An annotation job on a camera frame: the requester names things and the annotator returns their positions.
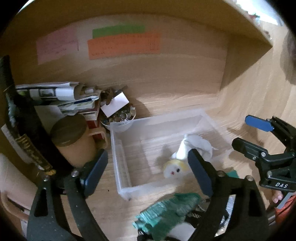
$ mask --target pink paper note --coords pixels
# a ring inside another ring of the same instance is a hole
[[[129,54],[160,53],[160,34],[119,34],[87,41],[89,59],[116,57]]]
[[[36,41],[38,64],[58,59],[78,51],[76,28],[68,26],[54,31]]]

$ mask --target white paper card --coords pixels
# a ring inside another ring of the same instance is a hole
[[[126,104],[128,104],[129,101],[124,95],[123,92],[121,92],[119,95],[115,96],[109,105],[103,105],[101,107],[101,110],[105,113],[107,117],[112,116],[116,111],[124,107]]]

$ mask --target container lid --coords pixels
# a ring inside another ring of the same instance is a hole
[[[56,146],[69,146],[82,137],[86,128],[87,123],[83,115],[68,115],[54,124],[50,136]]]

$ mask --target stack of papers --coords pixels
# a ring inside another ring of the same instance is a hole
[[[19,94],[30,96],[35,101],[35,110],[48,133],[66,115],[80,114],[87,121],[98,118],[101,90],[96,86],[79,82],[49,82],[17,85],[16,89]]]

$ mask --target cylindrical container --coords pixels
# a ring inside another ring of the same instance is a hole
[[[60,119],[50,132],[52,142],[60,153],[77,168],[94,159],[97,149],[92,135],[95,134],[101,134],[107,142],[105,129],[99,127],[90,130],[82,115]]]

